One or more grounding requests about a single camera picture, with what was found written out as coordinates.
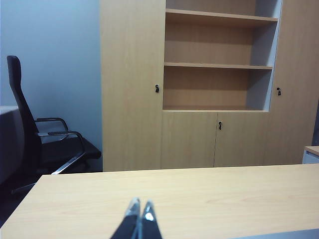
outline chair backrest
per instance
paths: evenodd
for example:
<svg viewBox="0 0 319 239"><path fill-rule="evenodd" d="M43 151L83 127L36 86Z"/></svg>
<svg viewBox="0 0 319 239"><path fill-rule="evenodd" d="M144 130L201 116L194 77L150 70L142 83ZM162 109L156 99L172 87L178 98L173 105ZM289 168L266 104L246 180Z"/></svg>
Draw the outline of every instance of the chair backrest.
<svg viewBox="0 0 319 239"><path fill-rule="evenodd" d="M22 169L34 174L41 160L41 139L36 135L38 129L21 89L21 64L16 56L7 56L9 82L21 115L24 147Z"/></svg>

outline blue wall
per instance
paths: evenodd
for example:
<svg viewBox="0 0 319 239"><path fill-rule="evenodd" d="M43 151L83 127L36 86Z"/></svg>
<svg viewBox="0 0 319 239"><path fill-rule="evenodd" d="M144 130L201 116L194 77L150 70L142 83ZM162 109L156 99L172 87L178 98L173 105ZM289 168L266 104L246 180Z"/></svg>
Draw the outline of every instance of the blue wall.
<svg viewBox="0 0 319 239"><path fill-rule="evenodd" d="M62 117L101 150L99 1L1 0L0 10L0 104L16 105L6 56L17 55L34 118Z"/></svg>

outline wooden desk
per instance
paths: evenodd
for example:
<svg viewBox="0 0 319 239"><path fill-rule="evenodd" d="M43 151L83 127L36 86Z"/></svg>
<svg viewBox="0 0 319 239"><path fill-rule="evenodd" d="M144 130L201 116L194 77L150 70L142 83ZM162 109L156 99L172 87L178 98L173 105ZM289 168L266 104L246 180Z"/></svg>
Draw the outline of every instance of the wooden desk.
<svg viewBox="0 0 319 239"><path fill-rule="evenodd" d="M165 239L319 228L319 164L46 175L1 239L107 239L132 197L152 198Z"/></svg>

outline office chair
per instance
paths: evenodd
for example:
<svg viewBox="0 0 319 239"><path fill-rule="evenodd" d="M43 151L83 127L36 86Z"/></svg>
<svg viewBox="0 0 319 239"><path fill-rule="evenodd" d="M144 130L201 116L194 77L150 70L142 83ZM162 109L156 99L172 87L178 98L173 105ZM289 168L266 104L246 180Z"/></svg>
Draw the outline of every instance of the office chair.
<svg viewBox="0 0 319 239"><path fill-rule="evenodd" d="M25 176L60 174L76 163L86 163L87 159L98 159L101 152L79 132L69 131L61 118L33 119L21 89L21 64L16 56L7 56L9 82L22 119L24 132L23 158L21 172ZM65 131L39 133L38 122L59 121ZM42 137L60 136L58 141L42 143ZM12 194L31 188L31 183L12 190Z"/></svg>

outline chair seat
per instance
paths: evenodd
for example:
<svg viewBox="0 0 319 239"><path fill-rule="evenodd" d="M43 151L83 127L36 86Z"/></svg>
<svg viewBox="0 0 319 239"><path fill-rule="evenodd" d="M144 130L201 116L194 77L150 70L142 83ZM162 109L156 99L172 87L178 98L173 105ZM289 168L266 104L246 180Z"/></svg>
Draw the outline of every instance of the chair seat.
<svg viewBox="0 0 319 239"><path fill-rule="evenodd" d="M85 138L83 138L83 142L86 153L81 160L98 159L101 157L101 152L93 144ZM81 152L81 143L77 137L44 143L42 144L41 167L55 170Z"/></svg>

